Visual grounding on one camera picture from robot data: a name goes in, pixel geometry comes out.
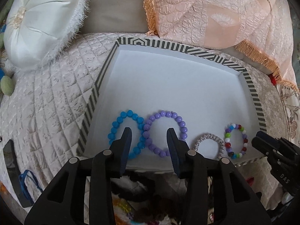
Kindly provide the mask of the striped hexagonal white tray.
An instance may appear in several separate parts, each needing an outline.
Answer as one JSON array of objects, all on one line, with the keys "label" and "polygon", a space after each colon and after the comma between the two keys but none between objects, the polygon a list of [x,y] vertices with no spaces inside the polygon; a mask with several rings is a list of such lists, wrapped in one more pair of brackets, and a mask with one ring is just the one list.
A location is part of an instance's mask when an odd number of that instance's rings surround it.
[{"label": "striped hexagonal white tray", "polygon": [[158,39],[119,37],[111,48],[96,83],[82,122],[83,155],[93,157],[109,148],[125,127],[132,130],[135,151],[142,142],[141,125],[121,113],[131,110],[147,119],[161,111],[175,112],[182,124],[162,117],[149,128],[157,150],[168,148],[166,132],[187,132],[192,147],[205,133],[224,138],[233,123],[241,125],[231,135],[234,152],[241,151],[243,137],[252,140],[266,131],[266,119],[250,73],[230,60],[215,62],[194,53],[193,47]]}]

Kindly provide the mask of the small red object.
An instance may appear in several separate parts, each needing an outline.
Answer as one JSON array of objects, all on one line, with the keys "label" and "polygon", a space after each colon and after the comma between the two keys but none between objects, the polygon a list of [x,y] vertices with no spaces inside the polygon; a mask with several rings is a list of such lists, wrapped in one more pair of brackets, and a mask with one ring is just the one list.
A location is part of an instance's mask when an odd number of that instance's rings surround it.
[{"label": "small red object", "polygon": [[269,79],[270,79],[271,83],[273,84],[273,86],[276,86],[277,81],[276,81],[275,77],[273,76],[273,74],[269,74]]}]

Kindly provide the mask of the quilted beige bedspread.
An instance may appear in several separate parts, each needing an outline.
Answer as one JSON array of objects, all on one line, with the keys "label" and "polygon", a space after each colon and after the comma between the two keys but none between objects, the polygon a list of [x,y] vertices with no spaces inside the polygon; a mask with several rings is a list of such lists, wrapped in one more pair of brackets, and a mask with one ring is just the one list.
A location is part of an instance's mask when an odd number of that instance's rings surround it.
[{"label": "quilted beige bedspread", "polygon": [[[16,71],[16,88],[1,100],[1,136],[13,140],[20,170],[31,170],[45,188],[72,156],[81,154],[80,130],[89,97],[120,33],[84,34],[56,62],[35,71]],[[272,86],[243,59],[194,47],[215,62],[230,60],[250,73],[262,103],[267,132],[299,144],[299,93]]]}]

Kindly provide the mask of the peach fringed blanket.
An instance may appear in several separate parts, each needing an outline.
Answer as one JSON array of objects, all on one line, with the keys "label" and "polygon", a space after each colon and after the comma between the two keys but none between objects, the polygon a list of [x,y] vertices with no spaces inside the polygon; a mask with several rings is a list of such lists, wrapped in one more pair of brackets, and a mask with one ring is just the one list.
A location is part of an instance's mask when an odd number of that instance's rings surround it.
[{"label": "peach fringed blanket", "polygon": [[287,0],[144,0],[148,32],[211,49],[234,47],[296,87],[293,28]]}]

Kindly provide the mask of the beige headboard cushion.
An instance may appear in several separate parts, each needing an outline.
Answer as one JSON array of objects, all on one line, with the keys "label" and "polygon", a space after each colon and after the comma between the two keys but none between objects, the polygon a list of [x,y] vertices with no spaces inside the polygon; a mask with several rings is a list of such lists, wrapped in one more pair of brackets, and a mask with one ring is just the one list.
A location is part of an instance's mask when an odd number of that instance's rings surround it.
[{"label": "beige headboard cushion", "polygon": [[81,33],[146,33],[144,0],[90,0]]}]

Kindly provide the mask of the round white satin cushion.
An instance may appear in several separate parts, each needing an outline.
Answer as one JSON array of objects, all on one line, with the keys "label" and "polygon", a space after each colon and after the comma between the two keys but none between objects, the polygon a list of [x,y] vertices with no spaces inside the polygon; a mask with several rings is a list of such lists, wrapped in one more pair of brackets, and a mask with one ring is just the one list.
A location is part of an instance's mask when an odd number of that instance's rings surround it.
[{"label": "round white satin cushion", "polygon": [[35,70],[52,62],[74,38],[89,0],[14,0],[6,20],[4,49],[10,63]]}]

